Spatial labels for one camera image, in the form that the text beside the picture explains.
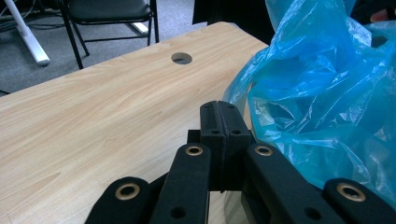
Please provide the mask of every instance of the gray carpet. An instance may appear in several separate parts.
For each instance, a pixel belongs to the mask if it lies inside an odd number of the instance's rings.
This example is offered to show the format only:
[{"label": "gray carpet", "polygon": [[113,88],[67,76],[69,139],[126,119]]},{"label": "gray carpet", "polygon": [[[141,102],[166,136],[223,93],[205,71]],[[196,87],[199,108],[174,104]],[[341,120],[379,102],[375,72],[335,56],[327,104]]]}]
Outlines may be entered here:
[{"label": "gray carpet", "polygon": [[[204,27],[205,24],[191,25],[193,0],[157,0],[160,26],[160,41],[183,35],[189,31]],[[31,24],[63,23],[62,18],[46,18],[28,22]],[[106,26],[79,26],[84,38],[106,37],[113,35],[131,35],[124,24]],[[42,67],[25,46],[16,29],[0,33],[0,90],[20,91],[39,83],[61,77],[78,70],[73,50],[64,27],[51,30],[31,29],[36,39],[49,56],[50,64]],[[116,40],[87,43],[91,53],[83,57],[84,67],[100,63],[125,53],[142,49],[147,39]]]}]

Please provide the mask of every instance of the black bracket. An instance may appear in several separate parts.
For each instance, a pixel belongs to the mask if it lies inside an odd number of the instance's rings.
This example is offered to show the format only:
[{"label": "black bracket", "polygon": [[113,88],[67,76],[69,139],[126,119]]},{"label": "black bracket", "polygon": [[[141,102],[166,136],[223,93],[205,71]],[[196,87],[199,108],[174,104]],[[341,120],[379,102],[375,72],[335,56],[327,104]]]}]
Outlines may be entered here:
[{"label": "black bracket", "polygon": [[207,223],[209,191],[242,191],[249,223],[396,223],[396,212],[363,185],[333,179],[310,185],[275,147],[256,143],[238,109],[201,106],[168,174],[152,183],[111,184],[86,223]]}]

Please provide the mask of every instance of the white object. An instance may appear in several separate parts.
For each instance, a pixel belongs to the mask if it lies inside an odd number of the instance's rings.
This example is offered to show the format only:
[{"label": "white object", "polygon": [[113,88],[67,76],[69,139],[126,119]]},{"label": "white object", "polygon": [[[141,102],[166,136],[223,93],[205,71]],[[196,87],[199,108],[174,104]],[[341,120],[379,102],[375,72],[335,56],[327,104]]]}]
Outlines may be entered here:
[{"label": "white object", "polygon": [[132,26],[142,35],[149,33],[149,28],[147,28],[142,22],[134,22],[132,23]]},{"label": "white object", "polygon": [[46,52],[41,48],[38,41],[35,39],[35,36],[32,34],[32,31],[29,27],[26,26],[26,23],[23,21],[23,18],[18,11],[12,0],[5,0],[9,11],[14,17],[15,21],[18,24],[18,31],[20,32],[23,41],[27,45],[28,49],[32,53],[35,61],[38,65],[45,66],[50,63],[50,58],[47,56]]}]

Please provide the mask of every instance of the black chair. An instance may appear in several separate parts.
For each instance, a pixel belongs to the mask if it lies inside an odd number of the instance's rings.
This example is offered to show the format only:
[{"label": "black chair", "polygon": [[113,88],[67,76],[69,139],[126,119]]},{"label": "black chair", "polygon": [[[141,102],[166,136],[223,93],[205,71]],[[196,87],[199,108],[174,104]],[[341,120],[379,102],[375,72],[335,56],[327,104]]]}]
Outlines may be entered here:
[{"label": "black chair", "polygon": [[[149,4],[146,0],[58,0],[58,6],[62,12],[64,25],[66,27],[67,34],[69,35],[79,69],[82,69],[83,65],[70,23],[72,24],[79,42],[84,48],[87,56],[90,55],[87,47],[85,46],[85,43],[87,42],[147,38],[149,45],[151,39],[152,20],[154,20],[155,42],[158,43],[160,41],[156,0],[149,0]],[[127,25],[131,25],[131,23],[134,22],[144,21],[148,21],[148,33],[146,35],[141,34],[127,37],[84,40],[77,28],[77,24],[103,25],[125,23]]]}]

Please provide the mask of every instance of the table surface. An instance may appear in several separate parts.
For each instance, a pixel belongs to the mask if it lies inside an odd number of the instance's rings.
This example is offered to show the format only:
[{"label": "table surface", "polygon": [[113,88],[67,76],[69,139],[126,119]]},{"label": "table surface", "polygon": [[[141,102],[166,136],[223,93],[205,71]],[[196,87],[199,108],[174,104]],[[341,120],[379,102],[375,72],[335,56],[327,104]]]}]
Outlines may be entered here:
[{"label": "table surface", "polygon": [[[0,223],[83,223],[113,181],[165,174],[200,105],[265,47],[221,22],[1,97]],[[212,193],[209,223],[223,206]]]}]

